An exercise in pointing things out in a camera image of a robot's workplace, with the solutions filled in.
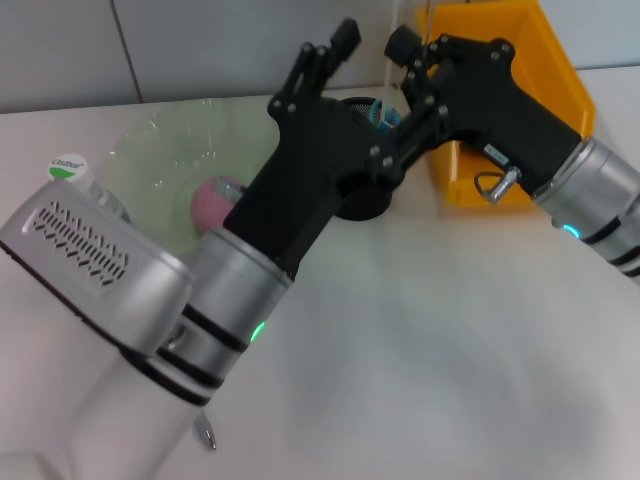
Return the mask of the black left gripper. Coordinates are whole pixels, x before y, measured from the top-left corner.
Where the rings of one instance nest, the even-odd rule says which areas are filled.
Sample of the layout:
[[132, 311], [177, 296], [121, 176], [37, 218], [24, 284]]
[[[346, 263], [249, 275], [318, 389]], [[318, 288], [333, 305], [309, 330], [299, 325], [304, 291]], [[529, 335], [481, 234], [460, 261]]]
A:
[[[319, 96], [361, 42], [345, 18], [330, 45], [304, 42], [273, 108], [294, 108]], [[277, 115], [279, 143], [224, 221], [231, 233], [264, 254], [289, 277], [338, 213], [365, 187], [393, 191], [404, 179], [392, 140], [341, 100], [315, 98]]]

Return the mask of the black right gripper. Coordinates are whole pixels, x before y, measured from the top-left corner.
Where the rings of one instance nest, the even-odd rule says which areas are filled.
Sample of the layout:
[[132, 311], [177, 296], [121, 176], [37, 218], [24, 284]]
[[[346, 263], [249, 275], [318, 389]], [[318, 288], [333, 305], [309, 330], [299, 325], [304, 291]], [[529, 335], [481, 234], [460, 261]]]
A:
[[503, 38], [436, 37], [423, 43], [400, 25], [384, 55], [394, 65], [408, 65], [400, 86], [408, 113], [395, 140], [403, 172], [449, 137], [484, 152], [503, 170], [518, 168], [519, 185], [533, 194], [552, 180], [582, 141], [576, 130], [516, 84], [515, 47]]

